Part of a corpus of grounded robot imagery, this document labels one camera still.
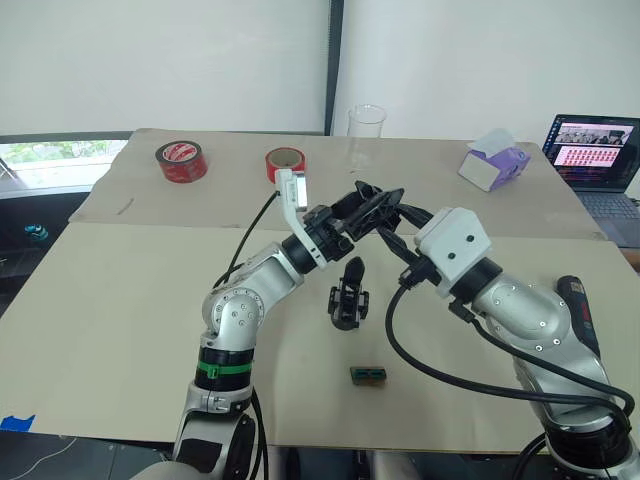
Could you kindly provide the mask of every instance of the blue tape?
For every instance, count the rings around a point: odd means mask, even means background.
[[[7,430],[9,432],[28,432],[35,418],[35,415],[31,415],[29,418],[24,420],[16,418],[13,415],[5,417],[0,423],[0,430]]]

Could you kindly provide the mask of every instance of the laptop screen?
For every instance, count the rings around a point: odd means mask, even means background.
[[[624,192],[640,166],[640,120],[556,116],[543,152],[575,190]]]

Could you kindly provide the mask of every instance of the white cable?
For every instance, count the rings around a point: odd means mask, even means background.
[[[74,438],[73,440],[71,440],[66,447],[64,447],[62,450],[58,450],[55,453],[52,453],[51,455],[47,455],[46,457],[42,457],[40,460],[38,460],[36,463],[33,464],[33,467],[31,467],[29,470],[27,470],[26,472],[18,475],[17,477],[11,477],[8,480],[18,480],[20,478],[26,477],[27,475],[29,475],[31,472],[33,472],[36,467],[38,465],[40,465],[40,463],[44,462],[45,460],[48,460],[49,458],[53,458],[56,455],[60,455],[61,453],[66,452],[67,450],[69,450],[69,448],[71,448],[71,445],[73,445],[74,443],[76,443],[76,440],[78,440],[77,438]]]

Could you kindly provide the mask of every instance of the laptop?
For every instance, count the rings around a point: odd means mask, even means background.
[[[542,151],[609,240],[640,248],[640,211],[624,194],[640,167],[640,119],[557,115]]]

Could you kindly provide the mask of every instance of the window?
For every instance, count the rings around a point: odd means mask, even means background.
[[[90,187],[109,170],[126,143],[127,140],[0,143],[0,193]]]

